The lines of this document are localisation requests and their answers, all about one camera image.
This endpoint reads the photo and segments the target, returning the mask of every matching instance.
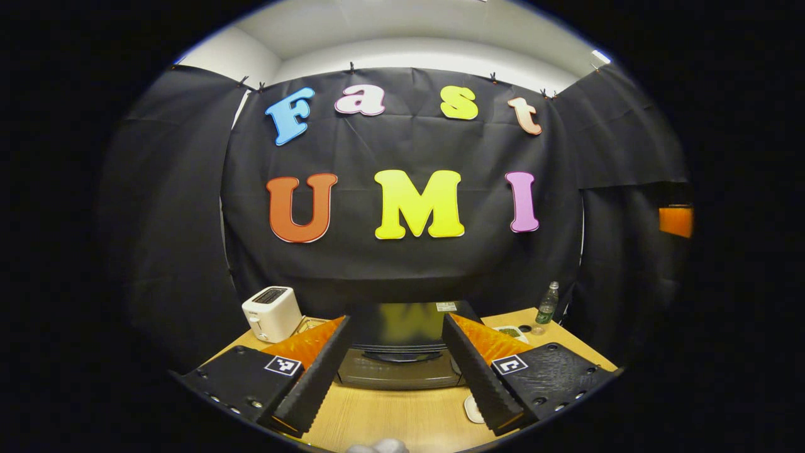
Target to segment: wooden table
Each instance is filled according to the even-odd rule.
[[[482,320],[490,327],[527,324],[534,328],[536,315],[537,309],[529,308]],[[525,333],[528,343],[534,347],[560,343],[607,371],[617,369],[559,324],[551,321],[544,330],[541,335],[533,331]],[[210,359],[237,345],[253,349],[267,346],[249,330]],[[396,391],[354,389],[333,382],[313,426],[302,436],[301,442],[343,453],[355,444],[372,445],[381,438],[397,438],[406,444],[410,453],[453,453],[517,432],[495,436],[485,424],[469,421],[464,411],[464,400],[468,396],[466,385]]]

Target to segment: yellow letter m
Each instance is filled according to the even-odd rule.
[[[434,238],[464,234],[464,225],[458,221],[456,194],[460,174],[449,170],[434,172],[421,195],[402,170],[383,170],[374,175],[374,180],[383,188],[382,223],[374,232],[378,239],[401,239],[405,236],[399,213],[402,213],[416,237],[422,234],[431,212],[433,223],[427,229],[428,234]]]

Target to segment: pink letter i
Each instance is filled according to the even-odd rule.
[[[531,199],[531,183],[534,176],[526,172],[508,172],[506,180],[511,184],[514,197],[514,221],[510,227],[515,233],[534,231],[539,228],[539,220],[534,217],[534,202]]]

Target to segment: sticker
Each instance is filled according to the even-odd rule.
[[[436,302],[436,311],[456,311],[455,302]]]
[[[286,359],[285,357],[277,355],[266,365],[266,370],[284,374],[285,376],[293,376],[301,365],[302,362],[298,360]]]
[[[497,369],[501,375],[518,372],[528,368],[525,362],[520,359],[517,354],[503,357],[502,359],[492,360],[492,366]]]

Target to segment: white wall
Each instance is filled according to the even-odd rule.
[[[356,68],[443,69],[489,77],[534,91],[559,93],[579,80],[567,71],[509,50],[454,39],[372,39],[342,44],[285,60],[271,84]]]
[[[249,76],[246,85],[271,84],[280,59],[245,31],[228,27],[196,45],[181,64],[207,69],[236,81]]]

